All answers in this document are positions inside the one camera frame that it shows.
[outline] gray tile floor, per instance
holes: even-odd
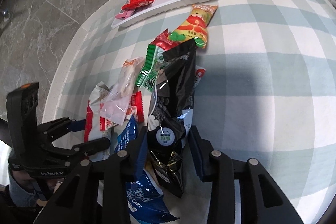
[[[40,82],[38,120],[58,64],[80,25],[108,0],[3,0],[10,22],[0,24],[0,117],[6,94]]]

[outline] plaid tablecloth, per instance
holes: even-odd
[[[328,0],[212,0],[209,42],[197,65],[207,72],[196,89],[193,124],[230,157],[256,157],[305,223],[315,223],[336,192],[336,11]],[[163,30],[191,11],[172,10],[112,30],[121,4],[92,25],[66,78],[58,117],[85,118],[99,81],[116,82],[125,59],[145,56]],[[149,93],[143,92],[148,111]],[[70,137],[68,145],[78,141]],[[202,223],[209,184],[186,152],[186,191],[166,203],[181,223]],[[237,218],[240,214],[237,203]]]

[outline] blue snack package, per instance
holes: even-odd
[[[129,141],[138,136],[137,122],[134,116],[118,136],[115,153],[126,148]],[[178,218],[169,213],[163,202],[163,192],[150,173],[144,168],[137,182],[126,182],[126,195],[129,213],[140,224],[159,224]]]

